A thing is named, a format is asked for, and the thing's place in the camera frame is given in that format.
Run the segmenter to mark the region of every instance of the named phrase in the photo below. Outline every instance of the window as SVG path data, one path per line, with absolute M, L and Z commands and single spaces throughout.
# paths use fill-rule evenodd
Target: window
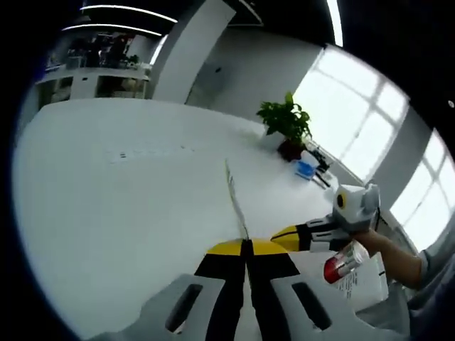
M 294 93 L 311 116 L 314 142 L 361 180 L 368 180 L 392 144 L 407 97 L 352 55 L 327 48 Z
M 454 161 L 434 131 L 422 161 L 390 211 L 421 251 L 436 241 L 454 209 Z

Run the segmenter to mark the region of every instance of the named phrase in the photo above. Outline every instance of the green leaves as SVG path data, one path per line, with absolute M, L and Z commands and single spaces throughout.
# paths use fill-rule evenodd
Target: green leaves
M 284 99 L 286 100 L 287 104 L 294 104 L 294 99 L 292 98 L 292 93 L 291 92 L 288 91 L 286 93 L 286 96 L 284 97 Z
M 279 131 L 295 144 L 302 144 L 302 136 L 310 136 L 310 116 L 299 104 L 294 103 L 292 93 L 287 92 L 285 103 L 261 103 L 257 115 L 269 128 L 267 135 Z

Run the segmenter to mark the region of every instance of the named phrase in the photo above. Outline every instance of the white table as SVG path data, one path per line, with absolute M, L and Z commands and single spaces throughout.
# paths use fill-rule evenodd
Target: white table
M 79 99 L 35 116 L 14 156 L 18 225 L 39 284 L 79 336 L 125 328 L 212 245 L 239 237 L 225 158 L 252 237 L 331 211 L 317 184 L 258 147 L 263 131 L 140 99 Z

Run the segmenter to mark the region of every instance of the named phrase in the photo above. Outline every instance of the white wall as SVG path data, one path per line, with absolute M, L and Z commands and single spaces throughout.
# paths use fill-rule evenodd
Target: white wall
M 257 28 L 228 28 L 206 60 L 213 73 L 211 84 L 220 88 L 209 109 L 260 121 L 255 113 L 261 102 L 282 102 L 287 91 L 295 91 L 321 51 L 320 46 L 279 36 Z M 196 79 L 210 84 L 208 76 Z M 203 101 L 189 99 L 203 106 Z
M 151 69 L 151 98 L 184 104 L 204 61 L 234 15 L 223 0 L 206 0 L 179 19 Z
M 158 45 L 158 42 L 158 37 L 157 39 L 153 39 L 138 34 L 133 38 L 127 56 L 137 55 L 139 57 L 139 62 L 150 63 L 151 55 L 155 50 L 156 45 Z
M 373 178 L 381 189 L 381 203 L 389 210 L 411 180 L 425 152 L 432 130 L 409 107 L 390 150 Z

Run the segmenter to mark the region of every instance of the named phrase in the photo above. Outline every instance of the person's arm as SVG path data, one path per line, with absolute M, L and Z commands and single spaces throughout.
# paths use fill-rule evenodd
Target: person's arm
M 357 233 L 352 237 L 368 250 L 370 256 L 381 253 L 387 277 L 408 288 L 419 288 L 422 260 L 418 256 L 401 250 L 390 239 L 373 230 Z

